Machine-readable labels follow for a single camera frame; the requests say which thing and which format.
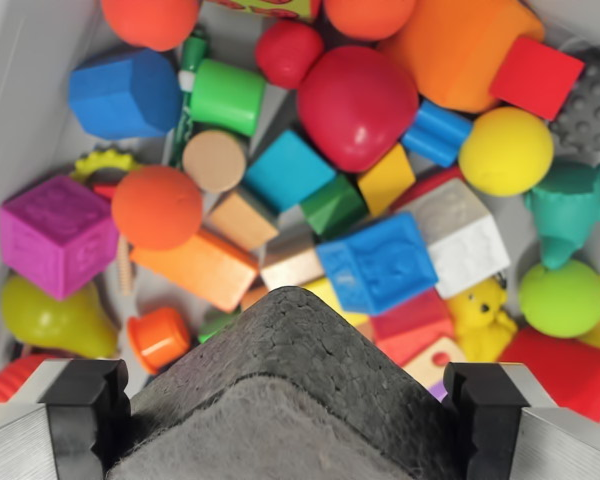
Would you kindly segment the black-padded metal gripper left finger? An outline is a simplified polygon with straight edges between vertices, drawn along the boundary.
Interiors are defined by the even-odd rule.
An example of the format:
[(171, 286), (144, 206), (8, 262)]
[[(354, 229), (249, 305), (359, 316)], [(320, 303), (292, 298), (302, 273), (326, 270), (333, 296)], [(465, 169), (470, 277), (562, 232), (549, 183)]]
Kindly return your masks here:
[(130, 419), (122, 360), (46, 359), (0, 403), (0, 479), (103, 479)]

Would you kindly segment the black-padded metal gripper right finger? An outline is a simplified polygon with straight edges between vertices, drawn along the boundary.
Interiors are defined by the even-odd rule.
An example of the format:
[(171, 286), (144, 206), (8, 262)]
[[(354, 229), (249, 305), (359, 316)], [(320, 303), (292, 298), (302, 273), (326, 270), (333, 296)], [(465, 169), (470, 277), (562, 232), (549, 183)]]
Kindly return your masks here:
[(515, 363), (450, 363), (445, 405), (466, 479), (600, 479), (600, 424)]

